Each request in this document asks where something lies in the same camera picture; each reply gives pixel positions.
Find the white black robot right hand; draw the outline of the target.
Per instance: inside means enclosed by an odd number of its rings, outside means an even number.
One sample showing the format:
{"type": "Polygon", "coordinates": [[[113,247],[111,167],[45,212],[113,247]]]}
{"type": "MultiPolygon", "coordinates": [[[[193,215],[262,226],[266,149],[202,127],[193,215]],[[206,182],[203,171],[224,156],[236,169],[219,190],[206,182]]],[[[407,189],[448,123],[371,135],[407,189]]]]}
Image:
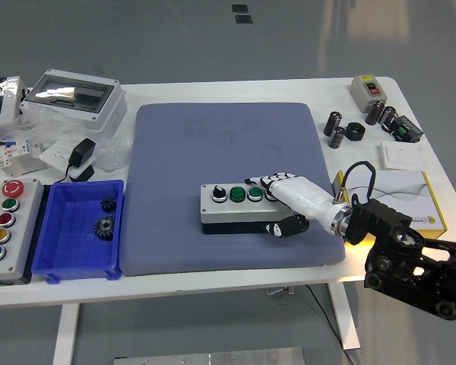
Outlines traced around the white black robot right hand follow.
{"type": "Polygon", "coordinates": [[[262,186],[269,195],[308,221],[317,220],[328,233],[341,236],[338,225],[350,210],[349,205],[344,202],[334,204],[334,198],[328,192],[304,176],[275,173],[248,178],[245,183],[262,186]]]}

